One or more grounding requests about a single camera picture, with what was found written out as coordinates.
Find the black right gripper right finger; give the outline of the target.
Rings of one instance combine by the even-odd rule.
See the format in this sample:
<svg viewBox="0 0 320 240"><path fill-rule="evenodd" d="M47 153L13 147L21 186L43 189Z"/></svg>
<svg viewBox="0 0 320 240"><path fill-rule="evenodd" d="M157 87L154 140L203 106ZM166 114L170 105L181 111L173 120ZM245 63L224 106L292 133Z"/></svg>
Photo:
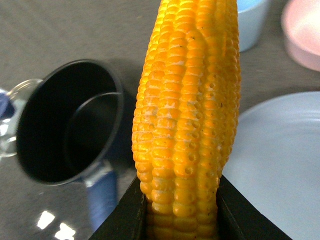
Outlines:
<svg viewBox="0 0 320 240"><path fill-rule="evenodd" d="M218 232L222 240L289 240L222 176L216 193Z"/></svg>

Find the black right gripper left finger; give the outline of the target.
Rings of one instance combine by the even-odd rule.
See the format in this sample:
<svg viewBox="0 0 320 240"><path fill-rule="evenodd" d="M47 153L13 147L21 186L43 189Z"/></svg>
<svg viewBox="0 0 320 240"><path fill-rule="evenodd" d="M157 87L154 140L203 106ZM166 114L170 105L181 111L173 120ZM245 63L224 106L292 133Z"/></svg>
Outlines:
<svg viewBox="0 0 320 240"><path fill-rule="evenodd" d="M92 234L91 240L144 240L146 238L147 199L136 177L113 212Z"/></svg>

